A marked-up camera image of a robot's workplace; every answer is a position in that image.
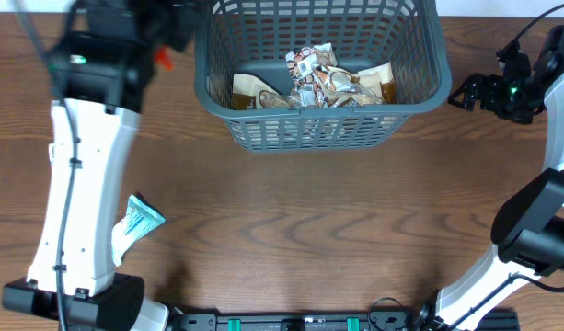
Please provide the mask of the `red orange cracker pack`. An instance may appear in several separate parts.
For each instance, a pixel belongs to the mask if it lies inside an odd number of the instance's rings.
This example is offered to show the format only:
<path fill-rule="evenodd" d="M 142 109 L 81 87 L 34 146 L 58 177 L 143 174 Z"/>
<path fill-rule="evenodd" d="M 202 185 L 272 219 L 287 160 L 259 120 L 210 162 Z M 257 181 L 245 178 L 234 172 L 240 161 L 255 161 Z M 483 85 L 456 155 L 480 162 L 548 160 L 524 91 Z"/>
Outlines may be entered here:
<path fill-rule="evenodd" d="M 154 61 L 157 65 L 167 69 L 168 71 L 171 71 L 173 69 L 173 63 L 169 58 L 166 45 L 160 46 L 156 50 L 154 55 Z"/>

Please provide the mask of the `clear brown pastry bag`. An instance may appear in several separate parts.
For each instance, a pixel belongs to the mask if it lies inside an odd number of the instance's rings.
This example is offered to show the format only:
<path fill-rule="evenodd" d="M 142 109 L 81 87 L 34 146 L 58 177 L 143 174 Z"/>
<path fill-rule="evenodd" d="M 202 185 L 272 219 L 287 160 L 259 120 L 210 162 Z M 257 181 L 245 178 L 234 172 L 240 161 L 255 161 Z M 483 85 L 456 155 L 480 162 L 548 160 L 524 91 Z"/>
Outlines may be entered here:
<path fill-rule="evenodd" d="M 338 67 L 325 67 L 322 87 L 328 107 L 395 104 L 397 84 L 391 63 L 361 70 L 356 74 Z"/>

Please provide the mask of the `beige brown bread bag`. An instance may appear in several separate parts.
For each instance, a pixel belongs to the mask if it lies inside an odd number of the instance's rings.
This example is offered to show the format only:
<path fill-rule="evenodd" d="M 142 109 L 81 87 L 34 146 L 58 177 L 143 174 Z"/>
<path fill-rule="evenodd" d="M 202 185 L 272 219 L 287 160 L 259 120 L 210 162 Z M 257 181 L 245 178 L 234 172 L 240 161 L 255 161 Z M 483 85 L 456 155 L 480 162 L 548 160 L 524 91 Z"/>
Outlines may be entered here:
<path fill-rule="evenodd" d="M 259 78 L 250 74 L 234 75 L 231 105 L 234 110 L 291 107 L 288 97 L 281 96 Z"/>

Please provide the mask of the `bread bag with grain print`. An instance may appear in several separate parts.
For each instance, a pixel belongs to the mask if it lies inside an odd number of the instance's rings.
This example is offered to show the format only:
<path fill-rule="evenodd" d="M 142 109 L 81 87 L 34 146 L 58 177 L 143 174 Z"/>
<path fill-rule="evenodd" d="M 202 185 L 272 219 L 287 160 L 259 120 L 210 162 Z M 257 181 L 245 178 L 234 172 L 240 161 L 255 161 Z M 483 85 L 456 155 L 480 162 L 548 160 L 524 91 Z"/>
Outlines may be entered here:
<path fill-rule="evenodd" d="M 323 90 L 325 67 L 336 66 L 332 44 L 325 43 L 290 51 L 285 54 L 290 77 L 294 81 L 291 97 L 303 108 L 326 108 L 328 98 Z"/>

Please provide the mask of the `Kleenex tissue multipack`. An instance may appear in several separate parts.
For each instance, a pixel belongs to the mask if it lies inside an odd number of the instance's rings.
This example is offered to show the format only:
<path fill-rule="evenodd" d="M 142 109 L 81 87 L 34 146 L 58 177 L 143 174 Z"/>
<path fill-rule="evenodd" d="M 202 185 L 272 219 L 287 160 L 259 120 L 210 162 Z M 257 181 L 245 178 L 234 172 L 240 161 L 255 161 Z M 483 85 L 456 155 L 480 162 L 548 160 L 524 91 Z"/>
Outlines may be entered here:
<path fill-rule="evenodd" d="M 55 161 L 55 143 L 49 143 L 48 145 L 48 156 L 51 168 L 53 168 Z"/>

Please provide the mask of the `teal white wipes pouch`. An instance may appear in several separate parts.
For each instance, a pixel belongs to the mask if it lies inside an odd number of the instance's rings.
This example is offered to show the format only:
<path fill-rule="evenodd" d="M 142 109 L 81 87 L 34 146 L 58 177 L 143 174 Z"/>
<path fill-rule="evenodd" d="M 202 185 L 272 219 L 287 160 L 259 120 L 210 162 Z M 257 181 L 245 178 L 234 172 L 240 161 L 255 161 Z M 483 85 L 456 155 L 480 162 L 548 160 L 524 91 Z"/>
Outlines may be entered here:
<path fill-rule="evenodd" d="M 114 265 L 120 266 L 124 255 L 132 245 L 166 220 L 166 217 L 140 192 L 132 194 L 128 199 L 125 216 L 112 228 L 111 246 Z"/>

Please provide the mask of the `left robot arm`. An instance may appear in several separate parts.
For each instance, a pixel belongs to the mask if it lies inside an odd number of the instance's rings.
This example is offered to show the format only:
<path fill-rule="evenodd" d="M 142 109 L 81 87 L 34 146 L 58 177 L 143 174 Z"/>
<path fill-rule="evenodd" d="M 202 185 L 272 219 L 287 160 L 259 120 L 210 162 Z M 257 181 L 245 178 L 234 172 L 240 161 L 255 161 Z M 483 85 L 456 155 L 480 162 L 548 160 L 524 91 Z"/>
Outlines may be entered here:
<path fill-rule="evenodd" d="M 4 308 L 62 330 L 177 329 L 176 308 L 116 271 L 111 232 L 144 91 L 162 51 L 185 49 L 202 4 L 76 1 L 50 49 L 24 6 L 15 9 L 51 79 L 54 161 L 37 253 L 28 274 L 3 288 Z"/>

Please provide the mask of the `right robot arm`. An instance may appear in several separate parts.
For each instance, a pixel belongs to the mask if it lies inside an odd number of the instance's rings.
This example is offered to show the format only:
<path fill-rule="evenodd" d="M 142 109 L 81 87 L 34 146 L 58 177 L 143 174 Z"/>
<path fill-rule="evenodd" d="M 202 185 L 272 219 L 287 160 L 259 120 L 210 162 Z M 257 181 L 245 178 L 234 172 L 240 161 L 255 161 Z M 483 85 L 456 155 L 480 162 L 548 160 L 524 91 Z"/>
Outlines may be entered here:
<path fill-rule="evenodd" d="M 526 284 L 564 271 L 564 25 L 546 37 L 535 63 L 512 40 L 497 52 L 502 75 L 472 74 L 449 104 L 475 105 L 519 124 L 547 114 L 542 172 L 508 199 L 492 224 L 488 251 L 460 279 L 426 302 L 415 330 L 475 330 L 484 317 Z"/>

